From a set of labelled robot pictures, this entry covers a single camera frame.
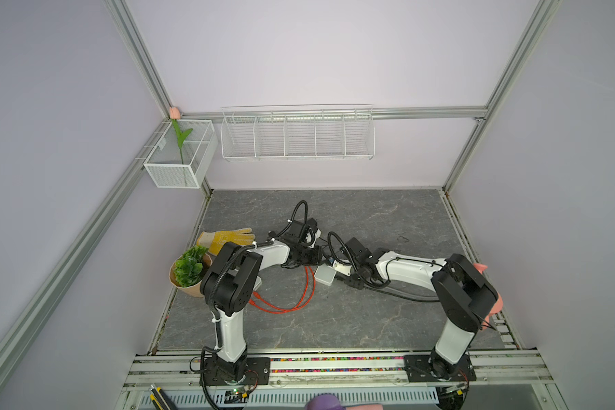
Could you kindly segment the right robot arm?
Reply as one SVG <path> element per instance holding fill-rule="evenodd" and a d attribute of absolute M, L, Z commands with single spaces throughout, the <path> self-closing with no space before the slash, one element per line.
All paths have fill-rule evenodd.
<path fill-rule="evenodd" d="M 491 329 L 490 317 L 503 309 L 501 295 L 484 274 L 487 266 L 461 254 L 427 259 L 387 249 L 372 252 L 355 238 L 338 250 L 330 246 L 329 251 L 331 266 L 352 285 L 381 291 L 405 283 L 434 294 L 422 299 L 438 302 L 447 318 L 425 364 L 426 373 L 436 380 L 448 381 L 462 370 L 474 338 Z"/>

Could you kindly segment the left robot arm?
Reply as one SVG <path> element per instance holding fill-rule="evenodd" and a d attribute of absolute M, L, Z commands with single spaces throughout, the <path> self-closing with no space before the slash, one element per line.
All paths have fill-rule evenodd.
<path fill-rule="evenodd" d="M 202 233 L 197 244 L 212 254 L 212 264 L 203 275 L 200 291 L 212 314 L 216 345 L 205 350 L 202 367 L 216 381 L 241 382 L 252 369 L 247 364 L 248 345 L 244 340 L 244 309 L 249 305 L 271 314 L 285 314 L 304 308 L 314 297 L 314 268 L 323 256 L 317 244 L 320 230 L 309 217 L 305 200 L 297 203 L 287 225 L 270 232 L 268 239 L 256 242 L 252 229 Z M 284 309 L 263 300 L 257 293 L 259 273 L 271 267 L 303 268 L 306 284 L 302 298 L 294 307 Z"/>

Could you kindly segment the yellow work glove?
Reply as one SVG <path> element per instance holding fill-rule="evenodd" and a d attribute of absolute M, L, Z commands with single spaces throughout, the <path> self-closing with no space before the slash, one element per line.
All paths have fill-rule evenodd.
<path fill-rule="evenodd" d="M 240 246 L 251 245 L 256 240 L 256 235 L 250 227 L 234 231 L 202 232 L 196 240 L 196 245 L 206 248 L 208 253 L 217 256 L 223 246 L 234 243 Z"/>

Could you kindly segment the potted green plant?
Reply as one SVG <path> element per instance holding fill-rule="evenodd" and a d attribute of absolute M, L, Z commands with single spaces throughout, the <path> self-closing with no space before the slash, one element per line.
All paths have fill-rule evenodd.
<path fill-rule="evenodd" d="M 212 258 L 208 249 L 196 245 L 172 264 L 169 280 L 173 286 L 191 297 L 204 297 L 201 283 L 211 265 Z"/>

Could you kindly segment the purple object at bottom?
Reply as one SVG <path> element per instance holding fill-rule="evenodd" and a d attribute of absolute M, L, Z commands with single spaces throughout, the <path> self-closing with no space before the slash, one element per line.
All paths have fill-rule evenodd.
<path fill-rule="evenodd" d="M 322 394 L 311 399 L 304 407 L 305 410 L 345 410 L 341 401 L 332 394 Z"/>

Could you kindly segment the white mesh corner basket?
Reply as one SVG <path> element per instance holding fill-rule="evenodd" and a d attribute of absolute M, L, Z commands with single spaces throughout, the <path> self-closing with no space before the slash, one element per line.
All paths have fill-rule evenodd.
<path fill-rule="evenodd" d="M 200 189 L 217 148 L 212 121 L 171 120 L 143 165 L 158 188 Z"/>

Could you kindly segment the artificial pink tulip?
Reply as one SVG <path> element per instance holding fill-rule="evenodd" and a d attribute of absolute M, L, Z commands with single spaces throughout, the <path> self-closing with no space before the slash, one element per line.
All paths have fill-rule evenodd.
<path fill-rule="evenodd" d="M 187 129 L 181 128 L 179 124 L 179 120 L 182 118 L 182 114 L 177 107 L 170 107 L 168 113 L 169 113 L 169 118 L 172 122 L 172 127 L 176 135 L 180 161 L 182 164 L 185 164 L 183 146 L 187 138 L 192 134 L 193 129 L 192 128 L 187 128 Z"/>

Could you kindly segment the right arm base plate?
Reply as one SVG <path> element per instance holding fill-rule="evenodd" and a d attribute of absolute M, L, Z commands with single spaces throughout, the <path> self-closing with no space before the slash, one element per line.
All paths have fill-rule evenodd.
<path fill-rule="evenodd" d="M 418 382 L 471 382 L 477 380 L 471 357 L 464 354 L 456 364 L 451 364 L 430 354 L 404 356 L 404 371 L 411 383 Z"/>

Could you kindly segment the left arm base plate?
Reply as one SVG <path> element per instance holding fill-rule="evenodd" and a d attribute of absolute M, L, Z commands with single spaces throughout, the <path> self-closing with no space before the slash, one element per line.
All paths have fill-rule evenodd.
<path fill-rule="evenodd" d="M 227 362 L 217 357 L 208 357 L 200 371 L 206 386 L 267 385 L 271 375 L 269 357 L 243 357 L 236 362 Z"/>

